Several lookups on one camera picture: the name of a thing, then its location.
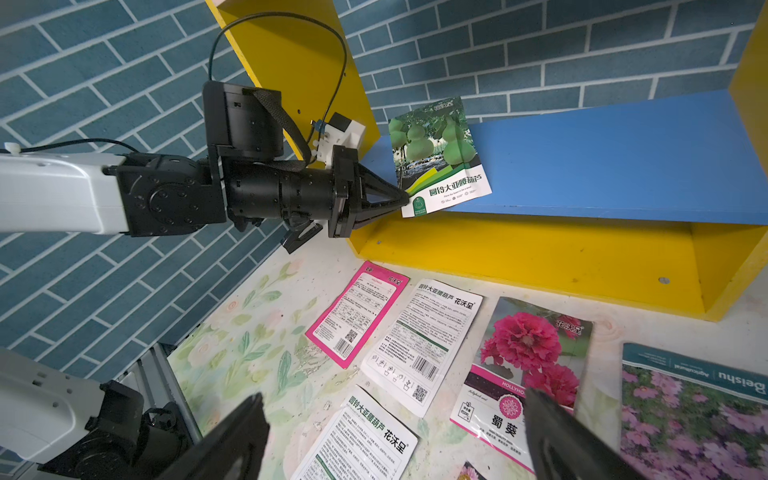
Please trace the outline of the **purple flower seed packet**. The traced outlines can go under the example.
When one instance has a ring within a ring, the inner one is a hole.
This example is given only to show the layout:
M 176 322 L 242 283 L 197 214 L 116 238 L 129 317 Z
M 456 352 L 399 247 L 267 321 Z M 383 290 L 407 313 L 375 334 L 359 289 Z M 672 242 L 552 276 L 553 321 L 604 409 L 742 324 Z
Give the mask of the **purple flower seed packet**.
M 637 343 L 621 373 L 620 451 L 646 478 L 766 478 L 765 376 Z

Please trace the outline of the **white text back seed packet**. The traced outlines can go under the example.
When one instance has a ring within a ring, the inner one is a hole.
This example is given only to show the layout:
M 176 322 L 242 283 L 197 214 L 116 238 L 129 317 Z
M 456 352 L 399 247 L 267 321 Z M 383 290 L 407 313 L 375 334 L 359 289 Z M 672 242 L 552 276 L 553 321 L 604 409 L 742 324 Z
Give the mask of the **white text back seed packet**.
M 484 297 L 433 279 L 420 281 L 361 370 L 422 418 L 432 404 Z

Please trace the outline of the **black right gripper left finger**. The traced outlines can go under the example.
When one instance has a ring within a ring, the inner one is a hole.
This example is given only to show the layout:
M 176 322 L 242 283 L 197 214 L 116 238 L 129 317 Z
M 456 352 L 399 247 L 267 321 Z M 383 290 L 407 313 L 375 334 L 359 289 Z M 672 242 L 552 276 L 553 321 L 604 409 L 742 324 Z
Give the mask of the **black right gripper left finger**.
M 269 433 L 263 397 L 251 395 L 158 479 L 257 480 Z

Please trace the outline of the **white text packet shelf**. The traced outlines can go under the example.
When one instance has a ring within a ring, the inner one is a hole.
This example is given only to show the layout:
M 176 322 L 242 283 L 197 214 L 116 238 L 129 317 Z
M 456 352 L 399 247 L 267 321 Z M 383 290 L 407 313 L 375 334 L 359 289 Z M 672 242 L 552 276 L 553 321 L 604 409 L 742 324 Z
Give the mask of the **white text packet shelf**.
M 399 479 L 419 437 L 355 386 L 294 471 L 294 479 Z

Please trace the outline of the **pink back seed packet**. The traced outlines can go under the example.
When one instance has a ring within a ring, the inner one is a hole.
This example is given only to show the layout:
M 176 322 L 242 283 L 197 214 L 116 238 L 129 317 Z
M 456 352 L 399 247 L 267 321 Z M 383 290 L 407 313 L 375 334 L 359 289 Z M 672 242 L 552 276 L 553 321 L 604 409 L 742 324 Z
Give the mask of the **pink back seed packet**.
M 308 329 L 307 338 L 347 369 L 409 281 L 403 274 L 364 262 L 342 294 Z

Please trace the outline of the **green gourd seed packet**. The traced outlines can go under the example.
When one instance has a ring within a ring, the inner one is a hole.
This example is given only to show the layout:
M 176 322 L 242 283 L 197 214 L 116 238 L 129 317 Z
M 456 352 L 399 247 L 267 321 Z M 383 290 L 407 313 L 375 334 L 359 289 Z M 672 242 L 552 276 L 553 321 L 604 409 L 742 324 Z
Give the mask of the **green gourd seed packet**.
M 445 98 L 388 123 L 405 218 L 435 213 L 492 193 L 462 99 Z

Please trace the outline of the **pink hollyhock seed packet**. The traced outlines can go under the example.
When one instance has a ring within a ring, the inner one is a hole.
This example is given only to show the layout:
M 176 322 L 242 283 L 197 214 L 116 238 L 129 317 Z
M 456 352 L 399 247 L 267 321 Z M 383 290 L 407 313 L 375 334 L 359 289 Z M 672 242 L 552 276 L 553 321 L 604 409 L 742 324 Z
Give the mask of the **pink hollyhock seed packet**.
M 526 390 L 540 390 L 572 413 L 593 330 L 591 321 L 501 297 L 461 386 L 451 422 L 531 471 Z

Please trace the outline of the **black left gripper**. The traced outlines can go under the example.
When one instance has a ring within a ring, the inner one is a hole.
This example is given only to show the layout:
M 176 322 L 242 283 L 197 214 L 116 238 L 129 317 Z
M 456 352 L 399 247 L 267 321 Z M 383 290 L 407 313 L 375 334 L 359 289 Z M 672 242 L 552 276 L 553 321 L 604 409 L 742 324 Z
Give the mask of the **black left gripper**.
M 330 238 L 349 238 L 353 230 L 400 211 L 410 196 L 359 164 L 358 151 L 335 145 L 332 151 L 333 206 Z

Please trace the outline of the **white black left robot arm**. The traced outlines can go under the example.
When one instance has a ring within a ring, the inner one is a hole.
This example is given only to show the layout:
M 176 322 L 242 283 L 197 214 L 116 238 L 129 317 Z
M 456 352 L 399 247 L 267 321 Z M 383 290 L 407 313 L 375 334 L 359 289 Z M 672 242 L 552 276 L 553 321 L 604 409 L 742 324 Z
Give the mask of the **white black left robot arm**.
M 279 219 L 293 252 L 321 231 L 351 233 L 408 203 L 408 194 L 335 144 L 326 170 L 276 90 L 209 81 L 208 154 L 60 155 L 7 144 L 1 156 L 5 233 L 176 236 L 212 224 Z M 178 404 L 148 408 L 136 390 L 55 372 L 1 353 L 1 444 L 42 472 L 72 479 L 155 479 L 194 438 Z

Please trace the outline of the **pink aster seed packet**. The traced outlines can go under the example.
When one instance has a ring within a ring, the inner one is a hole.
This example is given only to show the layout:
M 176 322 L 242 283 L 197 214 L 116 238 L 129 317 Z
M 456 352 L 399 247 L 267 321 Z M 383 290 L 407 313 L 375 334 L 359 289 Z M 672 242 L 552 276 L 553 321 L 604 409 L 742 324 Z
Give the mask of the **pink aster seed packet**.
M 456 479 L 457 480 L 485 480 L 485 477 L 469 461 L 465 461 Z

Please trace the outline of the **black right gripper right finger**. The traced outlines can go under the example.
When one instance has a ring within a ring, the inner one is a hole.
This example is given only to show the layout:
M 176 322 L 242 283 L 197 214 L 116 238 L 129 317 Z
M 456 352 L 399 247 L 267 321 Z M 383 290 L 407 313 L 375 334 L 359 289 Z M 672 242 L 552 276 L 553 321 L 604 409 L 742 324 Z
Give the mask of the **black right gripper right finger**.
M 538 479 L 644 478 L 543 391 L 525 390 L 524 420 Z

